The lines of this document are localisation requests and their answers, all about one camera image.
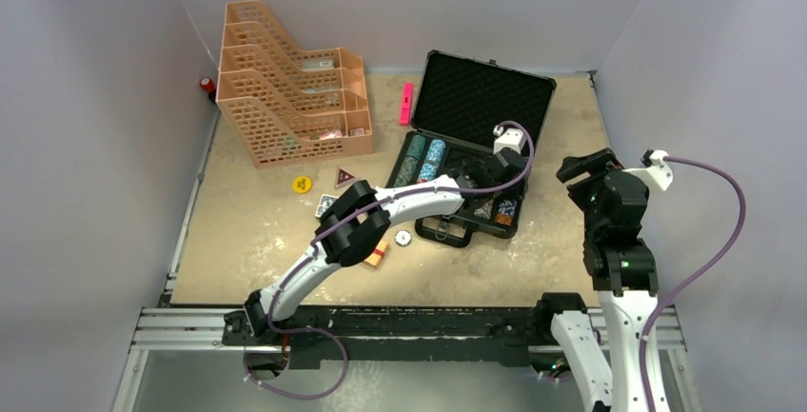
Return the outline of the black metal base rail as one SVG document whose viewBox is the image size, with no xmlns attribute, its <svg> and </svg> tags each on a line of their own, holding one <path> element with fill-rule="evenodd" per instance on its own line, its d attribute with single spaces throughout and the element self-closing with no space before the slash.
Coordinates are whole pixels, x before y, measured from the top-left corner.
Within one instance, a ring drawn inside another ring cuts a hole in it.
<svg viewBox="0 0 807 412">
<path fill-rule="evenodd" d="M 224 317 L 225 346 L 285 345 L 293 369 L 323 361 L 488 362 L 505 367 L 539 361 L 538 350 L 560 349 L 552 319 L 588 312 L 575 294 L 546 293 L 532 307 L 302 305 L 273 327 L 253 328 L 244 310 Z"/>
</svg>

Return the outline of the red triangular dealer token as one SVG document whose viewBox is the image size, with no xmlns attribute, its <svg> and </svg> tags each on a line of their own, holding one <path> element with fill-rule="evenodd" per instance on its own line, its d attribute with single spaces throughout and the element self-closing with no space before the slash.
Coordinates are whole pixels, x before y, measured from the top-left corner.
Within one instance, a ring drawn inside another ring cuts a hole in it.
<svg viewBox="0 0 807 412">
<path fill-rule="evenodd" d="M 338 167 L 335 176 L 334 188 L 341 189 L 352 185 L 358 180 L 359 178 L 355 173 L 352 173 L 343 167 Z"/>
</svg>

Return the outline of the red playing card deck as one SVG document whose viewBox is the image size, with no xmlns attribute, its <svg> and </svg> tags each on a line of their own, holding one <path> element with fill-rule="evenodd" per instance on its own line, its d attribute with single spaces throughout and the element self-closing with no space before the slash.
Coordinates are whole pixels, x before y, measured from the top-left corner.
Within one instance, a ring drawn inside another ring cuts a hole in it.
<svg viewBox="0 0 807 412">
<path fill-rule="evenodd" d="M 387 241 L 379 241 L 371 254 L 363 260 L 363 263 L 370 267 L 377 268 L 384 260 L 388 249 L 389 243 Z"/>
</svg>

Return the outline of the blue playing card deck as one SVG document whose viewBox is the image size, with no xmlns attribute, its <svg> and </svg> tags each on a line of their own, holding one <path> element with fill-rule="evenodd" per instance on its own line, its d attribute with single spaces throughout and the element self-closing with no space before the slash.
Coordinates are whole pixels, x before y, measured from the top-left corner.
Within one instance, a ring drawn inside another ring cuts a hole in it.
<svg viewBox="0 0 807 412">
<path fill-rule="evenodd" d="M 315 217 L 320 219 L 338 199 L 336 195 L 322 194 L 316 206 Z"/>
</svg>

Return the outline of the blue orange chip row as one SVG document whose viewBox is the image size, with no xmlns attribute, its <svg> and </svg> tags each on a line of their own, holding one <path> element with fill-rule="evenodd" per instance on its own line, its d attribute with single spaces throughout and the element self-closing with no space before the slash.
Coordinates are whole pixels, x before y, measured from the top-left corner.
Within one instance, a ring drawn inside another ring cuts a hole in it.
<svg viewBox="0 0 807 412">
<path fill-rule="evenodd" d="M 515 223 L 519 202 L 513 199 L 501 199 L 498 202 L 494 221 L 498 225 L 512 226 Z"/>
</svg>

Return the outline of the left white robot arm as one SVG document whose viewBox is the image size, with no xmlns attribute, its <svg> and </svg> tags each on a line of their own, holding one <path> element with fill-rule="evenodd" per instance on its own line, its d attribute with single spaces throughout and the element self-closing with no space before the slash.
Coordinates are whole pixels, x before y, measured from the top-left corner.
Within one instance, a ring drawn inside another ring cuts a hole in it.
<svg viewBox="0 0 807 412">
<path fill-rule="evenodd" d="M 352 185 L 320 218 L 314 239 L 301 257 L 271 285 L 251 292 L 243 305 L 246 331 L 258 343 L 283 335 L 284 320 L 330 275 L 363 262 L 393 226 L 432 217 L 452 216 L 479 206 L 529 173 L 531 154 L 506 147 L 480 165 L 453 169 L 410 186 Z"/>
</svg>

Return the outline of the pink marker pen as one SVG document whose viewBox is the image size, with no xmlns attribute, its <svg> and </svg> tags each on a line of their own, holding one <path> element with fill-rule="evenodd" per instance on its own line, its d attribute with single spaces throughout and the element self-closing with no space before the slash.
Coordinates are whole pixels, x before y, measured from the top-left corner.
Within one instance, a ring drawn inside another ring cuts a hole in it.
<svg viewBox="0 0 807 412">
<path fill-rule="evenodd" d="M 408 127 L 410 125 L 412 99 L 413 99 L 414 85 L 412 82 L 405 82 L 403 85 L 400 108 L 399 108 L 399 125 Z"/>
</svg>

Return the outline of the red emergency button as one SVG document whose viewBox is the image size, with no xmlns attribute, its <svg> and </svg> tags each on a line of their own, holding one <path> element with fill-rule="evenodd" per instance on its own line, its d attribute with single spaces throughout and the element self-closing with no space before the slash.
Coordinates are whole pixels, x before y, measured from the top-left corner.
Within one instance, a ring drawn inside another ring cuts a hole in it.
<svg viewBox="0 0 807 412">
<path fill-rule="evenodd" d="M 202 78 L 199 81 L 200 88 L 207 94 L 207 96 L 215 96 L 216 93 L 216 86 L 212 79 L 210 78 Z"/>
</svg>

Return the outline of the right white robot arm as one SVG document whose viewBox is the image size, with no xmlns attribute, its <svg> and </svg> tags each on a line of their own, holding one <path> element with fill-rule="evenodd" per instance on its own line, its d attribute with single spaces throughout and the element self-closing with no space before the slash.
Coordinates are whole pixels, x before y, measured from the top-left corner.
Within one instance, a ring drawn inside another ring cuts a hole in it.
<svg viewBox="0 0 807 412">
<path fill-rule="evenodd" d="M 602 347 L 577 293 L 545 293 L 537 335 L 562 350 L 586 411 L 667 411 L 655 320 L 659 280 L 641 222 L 652 191 L 673 182 L 666 152 L 648 150 L 626 168 L 609 148 L 562 160 L 556 176 L 583 214 L 582 259 L 605 322 Z"/>
</svg>

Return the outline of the blue red chip row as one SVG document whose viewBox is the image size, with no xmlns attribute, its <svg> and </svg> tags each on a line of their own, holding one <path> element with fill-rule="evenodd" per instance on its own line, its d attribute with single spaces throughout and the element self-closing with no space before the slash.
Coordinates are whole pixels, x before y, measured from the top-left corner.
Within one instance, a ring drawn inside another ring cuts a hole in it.
<svg viewBox="0 0 807 412">
<path fill-rule="evenodd" d="M 433 139 L 429 143 L 423 163 L 418 172 L 416 180 L 418 184 L 431 181 L 437 177 L 445 149 L 446 143 L 441 139 Z"/>
</svg>

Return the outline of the green poker chip row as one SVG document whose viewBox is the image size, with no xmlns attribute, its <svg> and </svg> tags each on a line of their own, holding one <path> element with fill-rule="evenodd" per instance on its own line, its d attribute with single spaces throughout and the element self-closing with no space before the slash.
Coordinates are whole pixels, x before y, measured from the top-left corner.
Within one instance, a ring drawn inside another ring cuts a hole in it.
<svg viewBox="0 0 807 412">
<path fill-rule="evenodd" d="M 405 151 L 403 161 L 395 176 L 393 187 L 408 186 L 414 180 L 414 174 L 419 169 L 419 163 L 424 153 L 426 138 L 422 135 L 413 135 Z"/>
</svg>

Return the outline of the yellow round button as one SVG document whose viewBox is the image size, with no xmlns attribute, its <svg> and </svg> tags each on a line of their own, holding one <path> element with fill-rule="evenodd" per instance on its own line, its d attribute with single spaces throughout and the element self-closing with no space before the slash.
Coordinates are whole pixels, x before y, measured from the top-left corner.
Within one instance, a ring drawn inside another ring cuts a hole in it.
<svg viewBox="0 0 807 412">
<path fill-rule="evenodd" d="M 313 181 L 308 176 L 298 176 L 292 182 L 292 189 L 295 193 L 306 194 L 313 188 Z"/>
</svg>

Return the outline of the black poker chip case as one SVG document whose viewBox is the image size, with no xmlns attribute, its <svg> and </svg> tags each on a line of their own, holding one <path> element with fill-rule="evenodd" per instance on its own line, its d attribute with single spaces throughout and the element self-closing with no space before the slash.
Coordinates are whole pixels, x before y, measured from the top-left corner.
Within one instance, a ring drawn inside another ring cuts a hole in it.
<svg viewBox="0 0 807 412">
<path fill-rule="evenodd" d="M 495 61 L 482 62 L 437 50 L 430 51 L 420 90 L 412 104 L 410 130 L 404 136 L 387 186 L 393 186 L 413 135 L 425 137 L 426 145 L 411 185 L 416 183 L 433 139 L 446 143 L 437 177 L 452 169 L 485 162 L 493 154 L 494 127 L 503 121 L 519 123 L 532 140 L 537 141 L 556 87 L 552 78 L 501 67 Z M 528 190 L 526 180 L 522 180 L 521 184 L 517 198 L 485 199 L 477 207 L 436 218 L 434 227 L 429 226 L 426 219 L 419 219 L 415 223 L 415 231 L 428 241 L 455 248 L 468 246 L 476 232 L 510 239 L 518 231 Z M 519 202 L 512 226 L 498 225 L 494 221 L 501 199 Z M 489 200 L 494 202 L 491 217 L 475 217 L 473 211 Z"/>
</svg>

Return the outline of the orange plastic file organizer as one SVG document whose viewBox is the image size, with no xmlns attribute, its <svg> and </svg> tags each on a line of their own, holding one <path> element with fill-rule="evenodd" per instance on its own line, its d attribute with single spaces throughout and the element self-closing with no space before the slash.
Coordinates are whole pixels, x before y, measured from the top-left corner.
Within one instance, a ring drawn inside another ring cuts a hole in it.
<svg viewBox="0 0 807 412">
<path fill-rule="evenodd" d="M 303 49 L 258 0 L 226 5 L 216 103 L 258 169 L 374 150 L 363 58 Z"/>
</svg>

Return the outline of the white poker chip flat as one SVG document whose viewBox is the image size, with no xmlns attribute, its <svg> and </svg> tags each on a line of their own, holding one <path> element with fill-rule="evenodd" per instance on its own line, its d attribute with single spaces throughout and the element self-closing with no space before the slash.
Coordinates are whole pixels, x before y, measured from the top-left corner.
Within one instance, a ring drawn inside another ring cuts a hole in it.
<svg viewBox="0 0 807 412">
<path fill-rule="evenodd" d="M 412 234 L 408 230 L 399 230 L 395 236 L 394 241 L 399 246 L 408 246 L 413 240 Z"/>
</svg>

